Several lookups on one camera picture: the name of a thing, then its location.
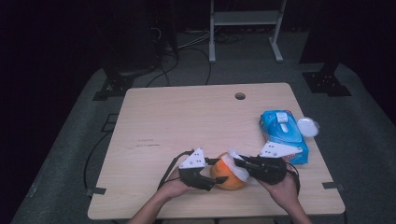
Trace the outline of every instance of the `orange object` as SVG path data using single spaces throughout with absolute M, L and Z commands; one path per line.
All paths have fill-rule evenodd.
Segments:
M 210 176 L 214 179 L 219 176 L 228 176 L 228 179 L 224 183 L 217 184 L 217 186 L 222 189 L 239 189 L 245 186 L 246 183 L 240 180 L 221 159 L 221 157 L 226 154 L 228 154 L 228 152 L 224 152 L 218 156 L 220 160 L 210 168 Z

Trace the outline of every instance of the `blue plastic packaging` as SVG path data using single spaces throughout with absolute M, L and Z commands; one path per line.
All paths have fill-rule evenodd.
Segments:
M 265 111 L 261 115 L 260 126 L 267 141 L 300 147 L 303 150 L 290 159 L 291 164 L 308 163 L 308 146 L 289 110 Z

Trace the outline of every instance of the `open plastic lid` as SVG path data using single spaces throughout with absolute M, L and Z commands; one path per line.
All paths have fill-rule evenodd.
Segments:
M 319 125 L 311 118 L 302 118 L 297 121 L 300 133 L 305 137 L 315 137 L 319 133 Z

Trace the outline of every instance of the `floor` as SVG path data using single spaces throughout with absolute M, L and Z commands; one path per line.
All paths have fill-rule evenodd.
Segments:
M 299 64 L 307 33 L 281 32 L 278 45 L 284 57 L 277 63 L 268 43 L 271 33 L 237 34 L 232 44 L 217 44 L 216 63 L 206 58 L 206 41 L 163 57 L 163 70 L 137 77 L 133 88 L 240 83 L 287 82 L 304 114 L 320 125 L 316 142 L 340 192 L 349 223 L 394 223 L 396 219 L 396 129 L 364 89 L 359 77 L 340 64 L 335 72 L 351 96 L 330 97 L 312 93 L 303 72 L 318 71 L 322 64 Z M 198 35 L 179 34 L 183 45 Z M 122 97 L 93 101 L 106 81 L 103 70 L 92 74 L 45 160 L 40 173 L 12 223 L 124 223 L 125 220 L 90 220 L 86 188 L 95 186 Z M 344 223 L 342 215 L 314 216 L 315 223 Z M 275 217 L 290 223 L 287 217 Z M 249 223 L 236 219 L 232 223 Z

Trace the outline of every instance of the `white metal stand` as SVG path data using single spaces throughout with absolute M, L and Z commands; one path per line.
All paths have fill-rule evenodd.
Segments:
M 214 1 L 210 2 L 210 40 L 209 40 L 209 61 L 216 62 L 215 52 L 215 26 L 217 25 L 264 25 L 274 24 L 274 35 L 269 37 L 271 48 L 275 54 L 278 63 L 283 62 L 283 57 L 277 46 L 277 38 L 279 35 L 280 25 L 287 0 L 282 0 L 280 10 L 271 11 L 231 11 L 231 12 L 215 12 Z

